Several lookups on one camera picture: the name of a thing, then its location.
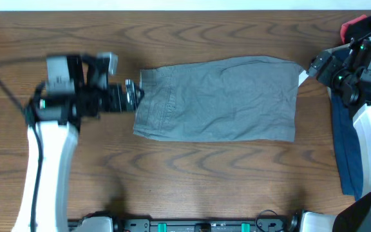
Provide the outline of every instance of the wood grain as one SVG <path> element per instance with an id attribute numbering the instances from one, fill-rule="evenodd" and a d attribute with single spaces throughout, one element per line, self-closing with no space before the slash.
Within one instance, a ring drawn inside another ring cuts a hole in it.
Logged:
<path id="1" fill-rule="evenodd" d="M 47 53 L 111 51 L 119 74 L 241 55 L 270 55 L 307 66 L 339 44 L 342 23 L 371 12 L 0 12 L 0 60 Z M 45 64 L 1 76 L 23 102 L 46 78 Z M 157 142 L 132 134 L 134 115 L 103 115 L 82 126 L 68 216 L 111 209 L 154 218 L 255 217 L 263 209 L 339 213 L 341 193 L 330 101 L 307 80 L 296 109 L 296 141 Z M 0 231 L 14 224 L 24 186 L 24 120 L 0 90 Z"/>

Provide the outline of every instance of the gray cloth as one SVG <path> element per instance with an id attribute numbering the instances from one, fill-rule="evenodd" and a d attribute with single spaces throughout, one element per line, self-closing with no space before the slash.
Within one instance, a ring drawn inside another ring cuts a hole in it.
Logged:
<path id="1" fill-rule="evenodd" d="M 254 56 L 141 70 L 134 134 L 161 141 L 294 141 L 299 74 Z"/>

